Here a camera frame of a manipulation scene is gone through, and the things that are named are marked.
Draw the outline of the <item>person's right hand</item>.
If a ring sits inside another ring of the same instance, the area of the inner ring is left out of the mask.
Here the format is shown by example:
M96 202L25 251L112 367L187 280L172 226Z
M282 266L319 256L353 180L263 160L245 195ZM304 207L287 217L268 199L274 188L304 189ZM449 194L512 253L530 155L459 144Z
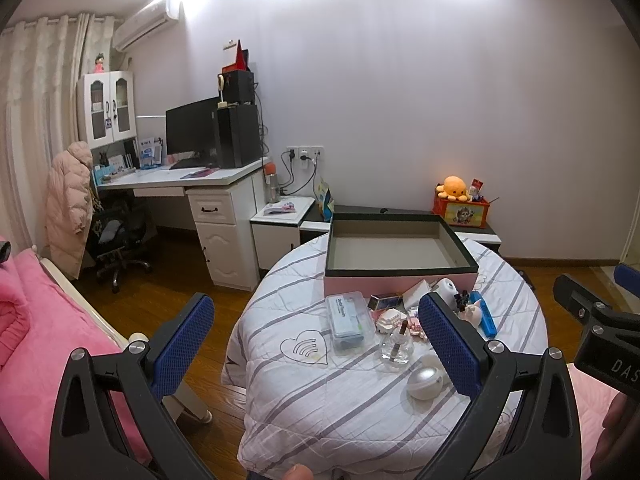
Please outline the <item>person's right hand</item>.
M639 478L639 402L619 393L602 422L590 479Z

